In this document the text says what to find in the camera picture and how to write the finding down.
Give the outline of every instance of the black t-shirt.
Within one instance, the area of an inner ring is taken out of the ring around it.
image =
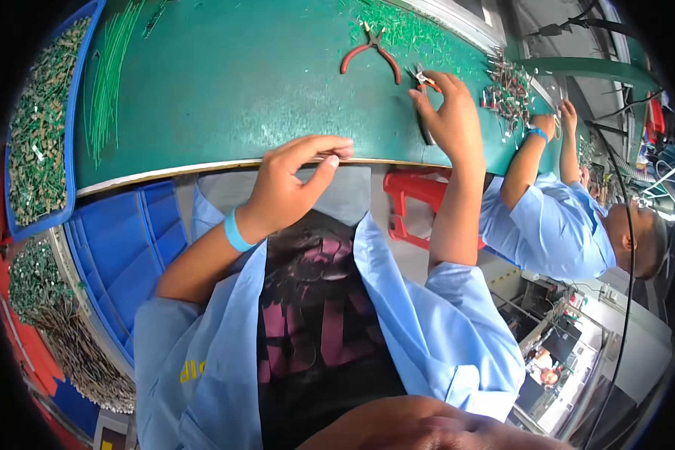
[[[355,266],[354,235],[310,211],[268,239],[258,315],[265,450],[294,449],[363,403],[405,395]]]

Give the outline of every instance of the red-handled pliers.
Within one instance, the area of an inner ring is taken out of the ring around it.
[[[351,49],[351,51],[345,55],[345,57],[342,59],[342,64],[340,65],[340,73],[344,74],[348,71],[348,64],[350,64],[350,60],[353,58],[353,56],[369,49],[370,47],[375,47],[378,50],[378,53],[380,53],[382,57],[387,60],[390,67],[392,67],[392,71],[395,74],[395,84],[400,84],[400,67],[397,66],[395,59],[390,56],[390,53],[387,53],[387,51],[385,51],[385,49],[380,46],[380,39],[382,38],[382,34],[385,29],[383,28],[376,37],[373,37],[373,33],[370,31],[370,26],[368,23],[363,22],[363,26],[365,27],[365,31],[368,33],[368,38],[370,40],[365,45],[360,45],[359,47]]]

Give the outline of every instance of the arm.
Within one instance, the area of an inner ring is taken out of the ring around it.
[[[577,163],[577,144],[575,132],[577,130],[577,114],[575,107],[569,100],[560,102],[562,113],[562,127],[564,131],[563,145],[560,150],[560,180],[570,186],[580,181],[580,169]]]
[[[353,141],[336,136],[306,136],[268,152],[262,159],[250,199],[235,210],[235,224],[247,243],[257,243],[305,215],[335,175],[339,158],[353,154]],[[323,156],[312,178],[303,184],[294,175],[302,164]],[[240,253],[225,236],[223,223],[208,231],[180,255],[157,284],[156,295],[203,303],[224,279]]]
[[[474,266],[485,181],[480,121],[465,84],[454,75],[425,71],[445,97],[435,111],[428,97],[409,91],[423,121],[442,151],[450,158],[453,173],[430,234],[430,267],[443,261]]]
[[[552,116],[532,116],[531,122],[545,133],[548,141],[553,138],[555,119]],[[505,180],[500,188],[500,198],[509,210],[513,210],[528,187],[535,183],[535,178],[538,177],[540,157],[543,155],[545,146],[547,146],[547,142],[542,137],[535,133],[528,134],[522,147],[513,158],[513,162],[510,163],[510,167],[507,168]]]

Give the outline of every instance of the blue wristband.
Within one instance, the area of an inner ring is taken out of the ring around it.
[[[230,214],[225,217],[225,236],[230,245],[239,252],[245,252],[250,250],[252,247],[255,247],[257,243],[249,244],[245,242],[245,239],[240,235],[240,231],[237,230],[237,224],[235,223],[235,210],[237,207],[234,207]]]
[[[531,133],[540,136],[542,139],[545,140],[545,145],[546,145],[546,146],[548,145],[548,136],[547,136],[540,128],[537,128],[537,127],[536,127],[536,128],[531,128],[531,129],[528,131],[528,134],[531,134]]]

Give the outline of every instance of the red plastic stool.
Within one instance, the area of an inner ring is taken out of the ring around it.
[[[451,170],[449,168],[418,168],[418,169],[398,169],[391,172],[383,178],[383,190],[392,197],[394,214],[391,216],[392,225],[388,228],[390,239],[404,240],[414,246],[430,249],[430,240],[418,238],[407,232],[407,227],[403,219],[407,216],[405,198],[410,197],[427,203],[432,207],[432,211],[437,213],[445,196],[447,183],[441,183],[436,180],[422,178],[424,175],[439,174],[443,178],[450,179]],[[482,239],[478,238],[477,248],[485,247]]]

